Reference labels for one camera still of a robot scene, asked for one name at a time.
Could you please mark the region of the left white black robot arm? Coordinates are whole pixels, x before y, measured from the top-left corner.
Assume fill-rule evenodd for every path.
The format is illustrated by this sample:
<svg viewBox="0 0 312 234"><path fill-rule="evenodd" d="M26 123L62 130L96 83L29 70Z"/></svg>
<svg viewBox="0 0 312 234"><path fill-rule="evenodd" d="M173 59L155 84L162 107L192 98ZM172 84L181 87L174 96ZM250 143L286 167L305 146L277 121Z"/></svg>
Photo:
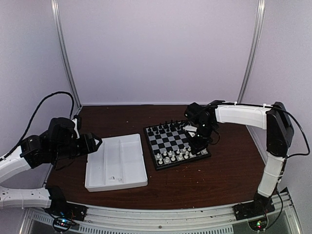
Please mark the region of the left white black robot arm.
<svg viewBox="0 0 312 234"><path fill-rule="evenodd" d="M81 118L53 118L41 135L23 139L12 152L0 158L0 180L11 177L42 164L56 165L62 159L76 159L96 152L102 139L93 133L80 134ZM52 209L59 216L70 212L70 205L59 187L39 189L0 189L0 207Z"/></svg>

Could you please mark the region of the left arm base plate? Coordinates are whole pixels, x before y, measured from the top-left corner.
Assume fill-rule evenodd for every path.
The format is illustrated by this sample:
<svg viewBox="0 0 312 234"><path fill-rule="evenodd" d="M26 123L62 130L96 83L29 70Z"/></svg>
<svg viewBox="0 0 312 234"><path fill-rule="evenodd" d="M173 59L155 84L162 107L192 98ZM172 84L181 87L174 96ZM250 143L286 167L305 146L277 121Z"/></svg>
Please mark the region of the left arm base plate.
<svg viewBox="0 0 312 234"><path fill-rule="evenodd" d="M63 207L45 208L44 211L54 217L63 217L74 221L84 221L87 207L73 203L66 203Z"/></svg>

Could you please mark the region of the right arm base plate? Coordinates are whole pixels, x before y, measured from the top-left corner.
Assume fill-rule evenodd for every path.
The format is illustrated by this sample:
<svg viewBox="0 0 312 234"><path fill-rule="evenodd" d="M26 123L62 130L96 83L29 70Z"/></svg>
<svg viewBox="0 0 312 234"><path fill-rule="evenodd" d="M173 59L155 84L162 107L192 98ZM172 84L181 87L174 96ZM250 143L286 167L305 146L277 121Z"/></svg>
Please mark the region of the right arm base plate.
<svg viewBox="0 0 312 234"><path fill-rule="evenodd" d="M254 202L239 203L233 206L236 220L250 219L264 215L265 212L275 211L274 205L268 204L265 208L257 208Z"/></svg>

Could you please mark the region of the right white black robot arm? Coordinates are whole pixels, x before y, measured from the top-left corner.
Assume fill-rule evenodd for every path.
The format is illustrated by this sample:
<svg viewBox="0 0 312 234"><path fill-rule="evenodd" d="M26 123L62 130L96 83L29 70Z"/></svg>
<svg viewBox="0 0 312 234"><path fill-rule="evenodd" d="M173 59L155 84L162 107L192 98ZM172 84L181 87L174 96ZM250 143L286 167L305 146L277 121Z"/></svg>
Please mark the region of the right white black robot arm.
<svg viewBox="0 0 312 234"><path fill-rule="evenodd" d="M211 134L217 132L221 123L245 125L263 132L265 167L250 204L252 214L262 214L283 177L294 135L284 104L255 105L214 100L204 106L193 102L187 106L184 116L195 128L195 133L187 135L193 154L208 148L212 143Z"/></svg>

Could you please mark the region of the white plastic compartment tray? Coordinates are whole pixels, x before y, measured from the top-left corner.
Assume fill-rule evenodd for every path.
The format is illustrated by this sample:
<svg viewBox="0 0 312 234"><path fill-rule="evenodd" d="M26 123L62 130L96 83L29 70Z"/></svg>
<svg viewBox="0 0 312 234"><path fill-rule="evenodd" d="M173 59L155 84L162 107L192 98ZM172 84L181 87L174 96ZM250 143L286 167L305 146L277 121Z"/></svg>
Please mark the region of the white plastic compartment tray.
<svg viewBox="0 0 312 234"><path fill-rule="evenodd" d="M84 185L89 192L148 185L140 134L103 138L87 157Z"/></svg>

